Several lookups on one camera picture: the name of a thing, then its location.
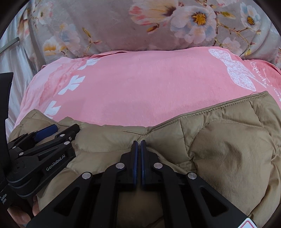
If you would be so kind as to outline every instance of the warning label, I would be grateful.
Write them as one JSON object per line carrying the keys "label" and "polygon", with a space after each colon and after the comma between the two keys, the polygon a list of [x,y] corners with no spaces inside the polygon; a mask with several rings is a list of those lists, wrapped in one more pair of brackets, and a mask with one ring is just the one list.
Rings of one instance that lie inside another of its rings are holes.
{"label": "warning label", "polygon": [[238,228],[257,228],[253,221],[247,218]]}

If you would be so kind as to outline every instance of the white butterfly print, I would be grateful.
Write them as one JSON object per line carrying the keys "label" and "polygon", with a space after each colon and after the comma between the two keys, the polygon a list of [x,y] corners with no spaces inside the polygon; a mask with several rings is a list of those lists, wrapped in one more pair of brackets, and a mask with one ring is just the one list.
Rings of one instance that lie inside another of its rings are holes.
{"label": "white butterfly print", "polygon": [[65,94],[67,90],[74,91],[85,78],[85,76],[79,77],[79,78],[78,77],[79,77],[79,75],[74,75],[70,79],[70,82],[68,83],[68,85],[65,88],[63,88],[61,91],[58,92],[58,95]]}
{"label": "white butterfly print", "polygon": [[86,68],[86,66],[92,66],[95,65],[100,59],[99,58],[95,58],[95,59],[88,59],[85,63],[85,65],[83,65],[82,67],[78,68],[77,70],[84,70]]}
{"label": "white butterfly print", "polygon": [[256,88],[250,80],[250,78],[252,78],[266,88],[266,86],[259,82],[251,71],[248,70],[241,62],[232,60],[231,55],[227,51],[211,48],[209,49],[209,53],[221,60],[227,66],[227,72],[236,85],[255,92]]}
{"label": "white butterfly print", "polygon": [[60,106],[54,107],[56,104],[56,101],[51,101],[50,104],[48,105],[48,107],[46,108],[44,115],[49,117],[50,119],[53,119],[52,116],[56,115],[58,113],[58,111],[61,108]]}

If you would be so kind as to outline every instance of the white fabric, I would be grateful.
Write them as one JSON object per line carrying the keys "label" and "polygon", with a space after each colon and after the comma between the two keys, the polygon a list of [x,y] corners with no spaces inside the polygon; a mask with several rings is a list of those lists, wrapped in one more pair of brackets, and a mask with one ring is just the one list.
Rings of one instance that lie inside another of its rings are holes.
{"label": "white fabric", "polygon": [[[6,29],[0,39],[0,47],[16,38],[18,21],[24,9],[22,8]],[[14,78],[9,101],[9,118],[6,120],[6,135],[10,135],[20,112],[23,93],[34,76],[27,55],[20,41],[13,44],[0,54],[0,73],[13,72]]]}

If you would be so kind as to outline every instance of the yellow flower center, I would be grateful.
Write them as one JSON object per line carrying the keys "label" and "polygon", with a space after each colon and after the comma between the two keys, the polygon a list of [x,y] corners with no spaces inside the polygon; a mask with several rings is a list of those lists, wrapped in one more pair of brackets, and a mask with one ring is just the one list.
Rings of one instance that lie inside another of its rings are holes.
{"label": "yellow flower center", "polygon": [[198,25],[205,25],[206,24],[206,15],[204,13],[195,13],[191,16],[193,18],[193,21],[197,23]]}
{"label": "yellow flower center", "polygon": [[250,16],[247,17],[247,22],[249,23],[249,25],[255,25],[254,19]]}
{"label": "yellow flower center", "polygon": [[46,44],[44,46],[44,51],[55,51],[56,50],[56,45],[54,44]]}
{"label": "yellow flower center", "polygon": [[65,24],[60,25],[60,30],[63,30],[65,28]]}

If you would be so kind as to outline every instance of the jacket seam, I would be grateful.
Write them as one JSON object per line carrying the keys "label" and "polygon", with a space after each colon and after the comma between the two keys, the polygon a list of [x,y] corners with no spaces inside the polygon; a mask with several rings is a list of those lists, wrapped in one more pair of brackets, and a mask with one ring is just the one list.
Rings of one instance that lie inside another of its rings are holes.
{"label": "jacket seam", "polygon": [[108,153],[108,152],[115,152],[115,151],[128,150],[128,149],[131,149],[131,148],[132,148],[132,147],[128,147],[128,148],[118,149],[118,150],[112,150],[112,151],[96,151],[96,152],[93,152],[93,151],[86,151],[86,150],[80,149],[80,148],[78,147],[78,144],[75,143],[74,141],[75,141],[75,140],[73,140],[72,143],[76,146],[77,150],[82,151],[82,152],[86,152],[86,153]]}
{"label": "jacket seam", "polygon": [[74,172],[77,176],[80,176],[74,169],[66,167],[67,169],[71,170],[72,172]]}
{"label": "jacket seam", "polygon": [[235,124],[240,124],[240,125],[242,125],[242,126],[249,126],[249,127],[253,127],[253,128],[262,128],[262,129],[264,129],[262,126],[261,126],[261,127],[250,126],[250,125],[247,125],[247,124],[241,124],[241,123],[236,122],[236,121],[233,121],[233,120],[225,120],[225,119],[211,120],[211,121],[207,122],[206,124],[204,124],[204,125],[199,129],[199,131],[195,134],[194,138],[192,139],[192,142],[191,142],[190,145],[189,145],[189,150],[188,150],[188,152],[187,152],[187,155],[189,154],[190,148],[191,148],[191,146],[192,146],[192,144],[193,144],[193,142],[194,142],[196,136],[198,135],[198,133],[199,133],[204,127],[206,127],[209,123],[215,122],[215,121],[221,121],[221,120],[224,120],[224,121],[227,121],[227,122],[233,122],[233,123],[235,123]]}
{"label": "jacket seam", "polygon": [[[251,106],[251,108],[253,109],[253,111],[254,111],[255,115],[257,116],[257,118],[258,118],[258,120],[259,120],[259,122],[260,122],[260,124],[261,124],[262,128],[263,128],[263,129],[265,129],[265,128],[263,127],[263,125],[262,125],[261,121],[260,121],[260,118],[259,118],[259,117],[258,117],[258,115],[256,114],[256,111],[254,110],[254,108],[253,108],[253,106],[252,106],[251,102],[249,102],[249,103],[250,103],[250,106]],[[267,131],[268,135],[270,136],[270,138],[271,138],[271,139],[272,139],[272,141],[274,142],[274,140],[273,140],[273,138],[272,138],[271,134],[269,133],[269,131],[268,131],[267,129],[265,129],[265,130]],[[274,148],[274,150],[275,150],[275,154],[277,154],[277,152],[276,152],[276,147],[277,147],[277,145],[275,144],[275,142],[274,142],[274,145],[275,145],[275,148]]]}
{"label": "jacket seam", "polygon": [[185,150],[186,150],[186,154],[187,154],[187,156],[188,156],[188,152],[187,152],[187,148],[186,148],[186,143],[185,143],[185,137],[184,137],[183,129],[182,129],[182,136],[183,136],[183,142],[184,142],[184,147],[185,147]]}
{"label": "jacket seam", "polygon": [[123,131],[123,132],[127,132],[127,133],[133,133],[133,134],[138,134],[138,135],[143,135],[143,136],[146,136],[146,135],[149,135],[150,133],[154,132],[154,131],[157,131],[157,130],[160,130],[164,127],[167,127],[169,125],[172,125],[176,122],[178,122],[179,120],[181,119],[186,119],[188,117],[193,117],[193,116],[198,116],[198,115],[201,115],[201,114],[206,114],[208,112],[211,112],[211,111],[214,111],[214,110],[218,110],[218,109],[223,109],[223,108],[226,108],[226,107],[230,107],[232,105],[235,105],[235,104],[240,104],[240,103],[243,103],[245,101],[249,101],[249,100],[253,100],[253,99],[259,99],[261,97],[264,97],[264,96],[267,96],[268,93],[264,93],[264,94],[260,94],[258,96],[254,96],[254,97],[249,97],[249,98],[246,98],[245,100],[241,101],[241,100],[238,100],[238,101],[235,101],[235,102],[231,102],[231,103],[228,103],[228,104],[224,104],[224,105],[221,105],[221,106],[217,106],[217,107],[213,107],[213,108],[210,108],[208,110],[204,110],[204,111],[199,111],[199,112],[196,112],[196,113],[193,113],[193,114],[184,114],[174,120],[171,120],[170,122],[162,125],[162,126],[159,126],[155,129],[152,129],[150,132],[148,133],[145,133],[145,134],[141,134],[141,133],[137,133],[137,132],[131,132],[131,131]]}
{"label": "jacket seam", "polygon": [[165,157],[164,157],[164,155],[163,154],[161,154],[158,150],[155,150],[154,148],[152,148],[152,147],[149,147],[149,146],[146,146],[147,148],[150,148],[150,149],[152,149],[152,150],[154,150],[154,151],[156,151],[158,154],[160,154],[160,155],[162,155],[163,156],[163,159],[165,160],[165,161],[167,161],[167,162],[170,162],[170,161],[168,161]]}

